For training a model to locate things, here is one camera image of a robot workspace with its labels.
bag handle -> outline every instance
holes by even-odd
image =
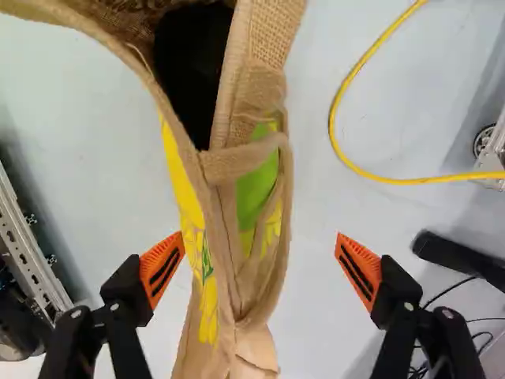
[[[282,223],[278,251],[288,248],[290,242],[290,214],[293,188],[293,158],[288,137],[282,132],[272,132],[266,137],[231,148],[200,152],[202,171],[211,185],[236,181],[242,175],[257,169],[276,149],[280,151],[279,176],[282,176]],[[248,333],[267,323],[279,298],[287,268],[287,253],[276,253],[267,284],[256,301],[256,305],[235,322],[236,331]]]
[[[259,168],[277,148],[281,156],[290,150],[287,135],[272,132],[248,144],[200,152],[200,164],[207,182],[218,186]]]

